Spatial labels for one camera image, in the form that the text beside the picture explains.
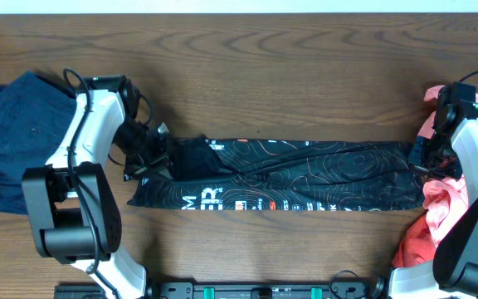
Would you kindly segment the black printed cycling jersey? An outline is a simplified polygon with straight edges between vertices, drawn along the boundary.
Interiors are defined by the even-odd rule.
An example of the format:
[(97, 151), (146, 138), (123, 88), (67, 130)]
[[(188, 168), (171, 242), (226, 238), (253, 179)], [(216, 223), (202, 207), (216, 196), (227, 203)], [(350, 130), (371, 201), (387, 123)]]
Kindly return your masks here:
[(145, 175), (129, 204), (182, 210), (397, 211), (419, 207), (412, 146), (398, 141), (173, 142), (171, 174)]

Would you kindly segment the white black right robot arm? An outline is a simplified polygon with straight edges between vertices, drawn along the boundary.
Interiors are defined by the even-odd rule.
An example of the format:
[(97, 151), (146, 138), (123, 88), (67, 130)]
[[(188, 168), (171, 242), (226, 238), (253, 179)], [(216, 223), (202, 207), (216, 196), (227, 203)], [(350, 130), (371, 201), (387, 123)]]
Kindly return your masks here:
[(468, 208), (439, 243), (434, 258), (392, 271), (389, 298), (478, 298), (478, 101), (463, 82), (443, 86), (431, 134), (419, 136), (409, 162), (434, 179), (464, 179)]

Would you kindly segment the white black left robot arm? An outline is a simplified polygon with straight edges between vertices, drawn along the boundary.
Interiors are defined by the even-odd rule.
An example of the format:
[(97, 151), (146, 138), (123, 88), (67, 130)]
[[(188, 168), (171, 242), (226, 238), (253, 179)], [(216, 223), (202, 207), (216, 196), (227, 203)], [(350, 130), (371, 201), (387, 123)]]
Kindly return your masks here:
[(168, 167), (168, 128), (136, 120), (143, 97), (126, 76), (76, 79), (76, 112), (61, 144), (22, 176), (36, 250), (87, 273), (107, 298), (157, 298), (148, 270), (121, 242), (105, 164), (117, 145), (131, 179), (161, 175)]

